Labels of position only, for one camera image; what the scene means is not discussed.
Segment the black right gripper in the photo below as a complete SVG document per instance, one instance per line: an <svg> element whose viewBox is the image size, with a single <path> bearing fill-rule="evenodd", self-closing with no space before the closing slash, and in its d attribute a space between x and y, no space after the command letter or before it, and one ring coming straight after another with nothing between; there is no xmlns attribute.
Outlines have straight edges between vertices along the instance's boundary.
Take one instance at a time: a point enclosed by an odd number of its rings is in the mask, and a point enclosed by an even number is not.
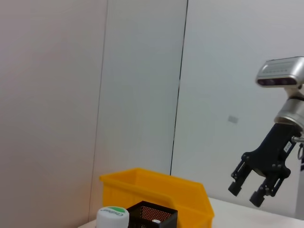
<svg viewBox="0 0 304 228"><path fill-rule="evenodd" d="M285 161L295 146L292 137L300 135L299 128L295 125L274 124L257 149L243 154L242 161L231 174L234 182L228 190L237 196L246 178L254 170L265 178L249 201L254 206L260 207L265 197L274 197L285 178L291 173Z"/></svg>

